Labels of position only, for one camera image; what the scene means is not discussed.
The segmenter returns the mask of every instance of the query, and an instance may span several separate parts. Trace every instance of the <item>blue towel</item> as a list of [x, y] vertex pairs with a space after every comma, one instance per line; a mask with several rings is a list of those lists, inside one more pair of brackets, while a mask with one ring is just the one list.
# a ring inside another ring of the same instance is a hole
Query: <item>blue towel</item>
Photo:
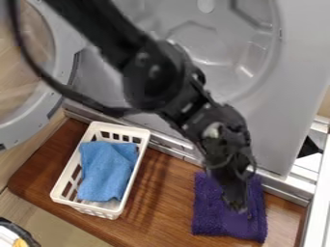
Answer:
[[78, 199], [120, 201], [138, 158], [136, 144], [91, 142], [81, 144], [79, 150], [83, 181], [78, 188]]

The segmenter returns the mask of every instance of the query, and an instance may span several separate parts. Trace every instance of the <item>wooden shelf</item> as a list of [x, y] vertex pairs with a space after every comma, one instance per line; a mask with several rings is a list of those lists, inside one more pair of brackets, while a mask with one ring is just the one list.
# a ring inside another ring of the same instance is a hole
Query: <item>wooden shelf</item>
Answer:
[[[148, 150], [122, 217], [110, 221], [51, 201], [49, 193], [87, 126], [67, 121], [10, 179], [15, 195], [115, 246], [260, 246], [231, 237], [190, 233], [198, 167]], [[264, 246], [297, 244], [305, 208], [265, 194], [269, 234]]]

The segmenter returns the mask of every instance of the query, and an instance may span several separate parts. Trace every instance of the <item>purple cloth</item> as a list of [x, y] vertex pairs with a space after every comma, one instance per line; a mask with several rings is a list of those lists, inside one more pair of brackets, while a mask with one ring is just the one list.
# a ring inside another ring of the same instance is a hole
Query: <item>purple cloth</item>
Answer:
[[264, 243], [267, 237], [267, 219], [261, 178], [254, 176], [248, 182], [248, 210], [237, 213], [221, 200], [222, 189], [205, 173], [195, 175], [195, 204], [192, 233], [227, 235]]

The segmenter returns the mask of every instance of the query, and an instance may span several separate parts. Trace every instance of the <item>laundry basket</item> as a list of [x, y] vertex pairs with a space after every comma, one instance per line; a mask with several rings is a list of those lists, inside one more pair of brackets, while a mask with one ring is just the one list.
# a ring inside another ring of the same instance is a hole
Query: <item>laundry basket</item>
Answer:
[[[82, 213], [107, 218], [117, 219], [123, 212], [135, 177], [138, 173], [141, 160], [148, 146], [151, 133], [146, 129], [128, 127], [110, 123], [92, 122], [85, 135], [75, 149], [65, 170], [57, 180], [50, 193], [51, 199], [59, 204], [68, 205]], [[88, 202], [77, 199], [77, 190], [82, 182], [82, 170], [80, 161], [79, 146], [84, 142], [105, 141], [111, 143], [135, 143], [139, 152], [132, 175], [127, 188], [124, 191], [123, 199], [110, 200], [109, 202]]]

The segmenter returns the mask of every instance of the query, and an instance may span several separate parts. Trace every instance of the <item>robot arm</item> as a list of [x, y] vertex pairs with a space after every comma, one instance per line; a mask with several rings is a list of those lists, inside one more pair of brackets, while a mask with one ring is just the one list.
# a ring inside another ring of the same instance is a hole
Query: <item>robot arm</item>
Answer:
[[224, 185], [223, 199], [246, 207], [247, 167], [256, 170], [243, 117], [216, 103], [204, 88], [206, 77], [179, 45], [154, 41], [133, 26], [108, 0], [45, 0], [99, 49], [123, 75], [124, 94], [133, 109], [109, 108], [56, 82], [31, 58], [20, 35], [16, 1], [8, 8], [17, 45], [33, 71], [62, 95], [112, 117], [153, 112], [192, 141], [205, 157], [207, 171]]

